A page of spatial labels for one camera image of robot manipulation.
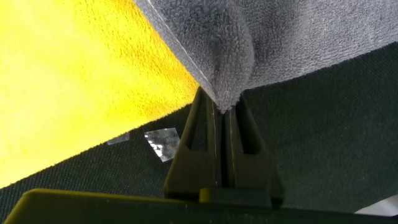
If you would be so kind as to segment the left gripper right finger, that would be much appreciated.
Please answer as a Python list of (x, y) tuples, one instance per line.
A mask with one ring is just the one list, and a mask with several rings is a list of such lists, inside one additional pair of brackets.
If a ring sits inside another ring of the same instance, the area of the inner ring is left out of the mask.
[(284, 187), (244, 96), (222, 121), (223, 186), (246, 205), (280, 207)]

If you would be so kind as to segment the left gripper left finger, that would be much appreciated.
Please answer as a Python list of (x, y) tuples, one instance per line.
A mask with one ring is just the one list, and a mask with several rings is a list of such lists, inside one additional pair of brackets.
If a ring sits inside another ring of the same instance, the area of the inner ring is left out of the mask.
[(221, 187), (220, 114), (198, 88), (164, 182), (164, 197), (198, 200), (202, 189)]

